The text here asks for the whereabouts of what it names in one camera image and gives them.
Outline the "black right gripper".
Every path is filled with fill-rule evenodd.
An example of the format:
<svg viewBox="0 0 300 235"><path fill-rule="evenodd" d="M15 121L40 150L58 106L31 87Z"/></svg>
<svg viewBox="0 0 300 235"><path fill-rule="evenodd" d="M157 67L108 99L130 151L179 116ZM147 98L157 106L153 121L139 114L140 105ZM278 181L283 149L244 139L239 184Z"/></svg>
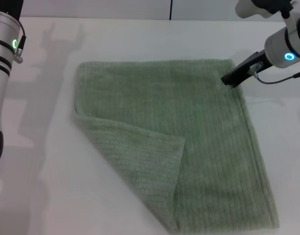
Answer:
<svg viewBox="0 0 300 235"><path fill-rule="evenodd" d="M270 61L268 60L265 51L262 50L260 52L255 52L250 57L248 57L245 61L235 67L232 71L227 73L221 78L221 81L225 85L232 86L233 88L239 86L246 79L251 77L252 75L248 73L250 67L259 63L261 67L257 70L257 72L264 71L272 66Z"/></svg>

